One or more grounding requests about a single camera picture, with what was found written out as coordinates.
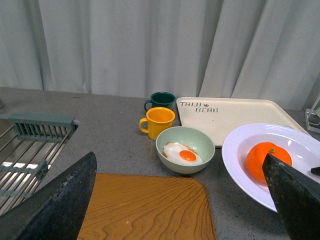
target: cream tray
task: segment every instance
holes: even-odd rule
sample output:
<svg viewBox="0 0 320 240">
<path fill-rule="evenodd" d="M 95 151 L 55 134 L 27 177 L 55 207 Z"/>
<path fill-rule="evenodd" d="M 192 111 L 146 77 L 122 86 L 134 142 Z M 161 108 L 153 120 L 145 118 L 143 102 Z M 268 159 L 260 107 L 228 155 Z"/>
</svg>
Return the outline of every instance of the cream tray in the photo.
<svg viewBox="0 0 320 240">
<path fill-rule="evenodd" d="M 207 134 L 220 148 L 237 127 L 252 123 L 287 126 L 308 134 L 279 105 L 270 100 L 180 97 L 176 100 L 182 126 Z"/>
</svg>

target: egg yolk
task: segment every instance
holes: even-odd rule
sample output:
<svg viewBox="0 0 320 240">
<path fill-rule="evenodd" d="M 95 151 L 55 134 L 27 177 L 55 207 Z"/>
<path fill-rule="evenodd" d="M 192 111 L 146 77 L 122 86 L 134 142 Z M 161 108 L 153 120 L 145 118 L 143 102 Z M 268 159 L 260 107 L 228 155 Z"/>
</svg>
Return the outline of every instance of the egg yolk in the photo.
<svg viewBox="0 0 320 240">
<path fill-rule="evenodd" d="M 196 155 L 193 152 L 188 150 L 182 150 L 181 152 L 179 152 L 179 155 L 182 159 L 186 161 L 193 162 L 196 160 Z"/>
</svg>

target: white plate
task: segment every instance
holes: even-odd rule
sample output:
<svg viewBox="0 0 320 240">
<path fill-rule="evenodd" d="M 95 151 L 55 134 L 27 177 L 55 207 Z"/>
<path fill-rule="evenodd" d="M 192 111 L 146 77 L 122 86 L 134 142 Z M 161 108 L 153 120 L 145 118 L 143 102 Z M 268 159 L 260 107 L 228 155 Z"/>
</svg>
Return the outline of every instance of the white plate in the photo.
<svg viewBox="0 0 320 240">
<path fill-rule="evenodd" d="M 246 168 L 248 152 L 258 143 L 272 142 L 291 156 L 292 167 L 320 183 L 310 172 L 320 166 L 320 142 L 296 129 L 271 123 L 251 123 L 237 127 L 222 145 L 224 165 L 236 184 L 251 198 L 277 212 L 267 184 L 255 180 Z"/>
</svg>

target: yellow mug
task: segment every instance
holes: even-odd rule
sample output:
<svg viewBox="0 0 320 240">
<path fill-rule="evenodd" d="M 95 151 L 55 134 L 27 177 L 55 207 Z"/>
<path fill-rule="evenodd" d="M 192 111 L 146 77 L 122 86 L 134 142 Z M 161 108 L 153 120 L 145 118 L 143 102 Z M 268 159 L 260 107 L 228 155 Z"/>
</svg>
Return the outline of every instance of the yellow mug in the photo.
<svg viewBox="0 0 320 240">
<path fill-rule="evenodd" d="M 156 140 L 163 130 L 173 126 L 175 117 L 174 111 L 169 108 L 153 107 L 146 112 L 145 118 L 140 119 L 139 127 L 149 138 Z M 144 122 L 147 122 L 147 129 L 142 126 Z"/>
</svg>

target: egg white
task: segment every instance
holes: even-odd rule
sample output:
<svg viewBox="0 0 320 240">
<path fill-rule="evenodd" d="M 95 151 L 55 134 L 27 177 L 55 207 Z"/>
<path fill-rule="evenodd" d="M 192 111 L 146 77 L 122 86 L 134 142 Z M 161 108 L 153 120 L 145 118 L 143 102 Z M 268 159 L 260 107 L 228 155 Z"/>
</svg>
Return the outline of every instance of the egg white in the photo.
<svg viewBox="0 0 320 240">
<path fill-rule="evenodd" d="M 183 150 L 190 151 L 187 146 L 182 145 L 178 142 L 168 142 L 164 147 L 163 147 L 163 154 L 166 156 L 167 159 L 170 161 L 177 163 L 177 164 L 182 164 L 182 165 L 197 165 L 197 164 L 202 164 L 203 160 L 202 158 L 195 152 L 193 151 L 195 155 L 195 160 L 194 161 L 188 161 L 184 160 L 182 157 L 180 157 L 179 153 Z"/>
</svg>

